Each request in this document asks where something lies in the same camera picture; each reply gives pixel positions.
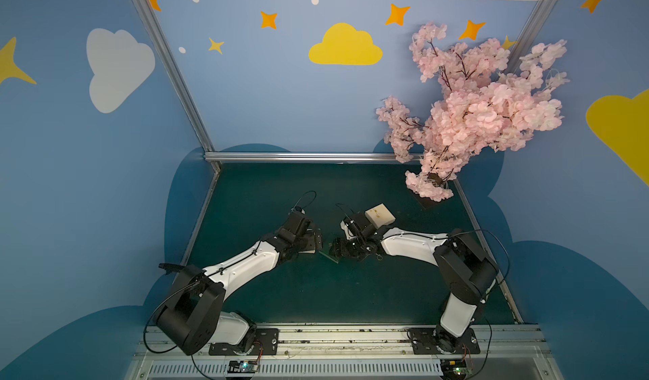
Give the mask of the green jewelry box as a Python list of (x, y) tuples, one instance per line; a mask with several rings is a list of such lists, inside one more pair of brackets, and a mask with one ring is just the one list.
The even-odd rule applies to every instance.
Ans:
[(336, 238), (328, 246), (324, 247), (319, 253), (334, 263), (339, 263), (344, 258), (349, 257), (349, 252), (346, 248), (347, 240)]

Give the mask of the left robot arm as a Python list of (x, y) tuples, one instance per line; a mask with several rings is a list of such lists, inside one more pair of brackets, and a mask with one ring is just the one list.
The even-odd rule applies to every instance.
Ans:
[(256, 277), (301, 253), (321, 248), (319, 229), (304, 209), (296, 206), (278, 230), (223, 263), (205, 268), (162, 263), (160, 268), (176, 277), (147, 323), (157, 326), (188, 356), (208, 344), (248, 354), (255, 347), (256, 324), (241, 313), (223, 312), (225, 300)]

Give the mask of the cream flower print box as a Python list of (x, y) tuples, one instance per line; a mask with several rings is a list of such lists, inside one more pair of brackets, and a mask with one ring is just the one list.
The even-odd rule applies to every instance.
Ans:
[(365, 217), (376, 228), (391, 225), (395, 222), (395, 216), (385, 204), (379, 204), (364, 212)]

